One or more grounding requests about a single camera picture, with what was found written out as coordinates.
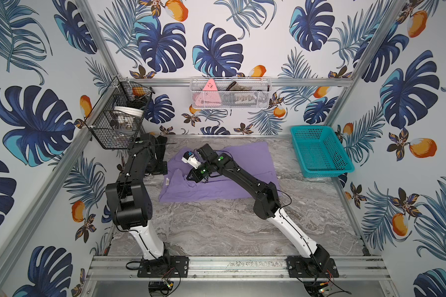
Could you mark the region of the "purple t-shirt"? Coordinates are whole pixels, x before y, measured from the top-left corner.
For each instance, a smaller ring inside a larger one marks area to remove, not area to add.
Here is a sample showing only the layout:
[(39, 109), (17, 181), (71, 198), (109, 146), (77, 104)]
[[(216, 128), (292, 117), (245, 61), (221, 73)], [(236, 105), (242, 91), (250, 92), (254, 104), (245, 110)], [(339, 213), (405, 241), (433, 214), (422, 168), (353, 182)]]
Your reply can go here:
[(187, 203), (218, 199), (248, 199), (251, 198), (251, 194), (237, 182), (242, 182), (249, 176), (258, 179), (260, 184), (273, 183), (277, 188), (279, 187), (276, 169), (266, 142), (230, 146), (218, 152), (219, 155), (225, 153), (232, 157), (234, 163), (240, 168), (239, 172), (237, 170), (233, 172), (238, 177), (236, 181), (218, 172), (213, 173), (208, 181), (196, 183), (188, 180), (187, 175), (193, 167), (182, 161), (187, 152), (194, 153), (195, 150), (184, 147), (167, 162), (167, 174), (159, 196), (161, 202)]

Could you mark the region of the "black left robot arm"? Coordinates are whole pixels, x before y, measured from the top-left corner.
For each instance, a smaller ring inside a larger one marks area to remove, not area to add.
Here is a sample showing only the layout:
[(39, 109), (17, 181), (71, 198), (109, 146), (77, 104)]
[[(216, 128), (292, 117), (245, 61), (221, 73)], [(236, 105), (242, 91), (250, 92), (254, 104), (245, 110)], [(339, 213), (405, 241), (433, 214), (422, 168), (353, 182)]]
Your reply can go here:
[(128, 146), (128, 159), (117, 181), (105, 188), (107, 206), (116, 228), (129, 233), (147, 261), (168, 256), (152, 226), (153, 205), (144, 184), (147, 175), (167, 174), (164, 161), (168, 138), (145, 134)]

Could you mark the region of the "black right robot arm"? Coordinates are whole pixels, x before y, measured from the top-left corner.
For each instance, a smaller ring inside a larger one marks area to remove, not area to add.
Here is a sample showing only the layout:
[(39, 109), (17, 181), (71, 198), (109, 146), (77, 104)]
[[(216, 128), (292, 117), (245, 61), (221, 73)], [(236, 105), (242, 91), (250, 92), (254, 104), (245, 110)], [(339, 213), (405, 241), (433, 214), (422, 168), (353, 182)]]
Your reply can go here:
[(254, 198), (253, 211), (257, 217), (271, 222), (295, 246), (313, 273), (325, 273), (330, 254), (315, 240), (310, 238), (285, 211), (278, 196), (278, 189), (272, 182), (254, 177), (245, 171), (228, 153), (217, 153), (206, 144), (195, 153), (188, 151), (182, 162), (193, 168), (187, 175), (188, 181), (207, 181), (213, 173), (229, 178)]

